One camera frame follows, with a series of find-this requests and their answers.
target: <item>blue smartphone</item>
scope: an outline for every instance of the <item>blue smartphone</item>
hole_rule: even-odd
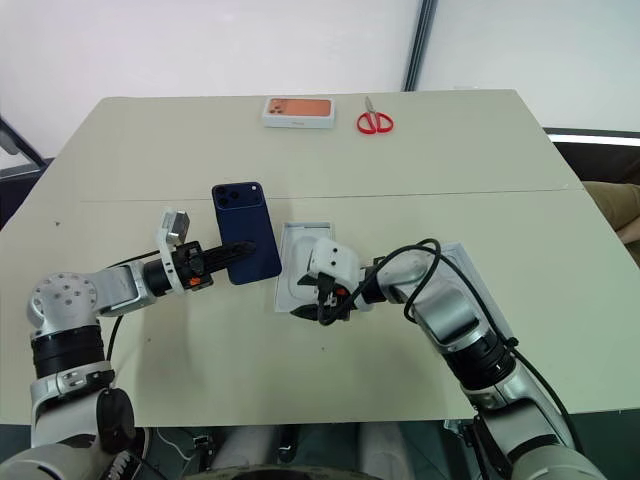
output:
[[[267,202],[258,182],[216,185],[211,190],[222,243],[253,242],[248,258],[227,267],[234,285],[276,277],[282,271]]]

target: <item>phone box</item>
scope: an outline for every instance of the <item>phone box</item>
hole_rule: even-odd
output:
[[[331,98],[269,97],[262,121],[265,127],[332,128],[335,115]]]

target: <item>scissors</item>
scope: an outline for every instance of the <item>scissors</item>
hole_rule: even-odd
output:
[[[367,107],[367,111],[360,115],[356,121],[356,127],[360,132],[366,135],[373,135],[374,133],[387,133],[393,130],[391,117],[386,113],[376,112],[369,97],[365,98],[364,104]],[[385,120],[386,125],[382,125],[382,120]]]

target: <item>table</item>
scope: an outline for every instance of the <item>table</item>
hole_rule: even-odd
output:
[[[37,280],[153,249],[167,205],[188,211],[189,239],[214,246],[209,189],[241,179],[263,184],[277,238],[285,221],[331,221],[363,261],[426,236],[461,241],[522,351],[570,411],[638,407],[640,385],[629,378],[640,272],[518,97],[376,94],[396,131],[370,142],[352,124],[361,100],[336,96],[330,131],[263,129],[259,97],[101,102],[0,233],[0,421],[29,422],[24,311]],[[205,132],[189,112],[202,119],[207,107],[212,119],[235,120]],[[182,112],[179,134],[169,135],[167,112]],[[454,127],[459,141],[442,140]],[[276,155],[277,145],[289,148]],[[323,160],[318,149],[348,155]],[[454,155],[463,151],[473,158]],[[377,305],[324,328],[273,313],[275,279],[236,287],[224,272],[214,278],[212,288],[125,317],[113,364],[139,425],[472,414],[400,307]],[[102,326],[106,341],[112,320]]]

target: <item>floor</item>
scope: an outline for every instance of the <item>floor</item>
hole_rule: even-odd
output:
[[[640,410],[600,412],[575,415],[574,420],[587,455],[609,480],[636,478],[640,471]],[[407,442],[417,480],[477,480],[479,470],[473,452],[455,435],[442,428],[442,422],[403,422],[401,429]],[[203,434],[212,428],[163,428],[162,434],[175,442],[187,455],[192,448],[191,434]],[[29,447],[27,426],[0,425],[0,460]],[[324,465],[344,469],[356,468],[357,425],[303,425],[299,448],[292,463]],[[177,452],[155,436],[147,459],[167,478],[179,478],[184,461]],[[195,473],[192,461],[185,473]],[[153,472],[143,470],[139,480],[153,480]]]

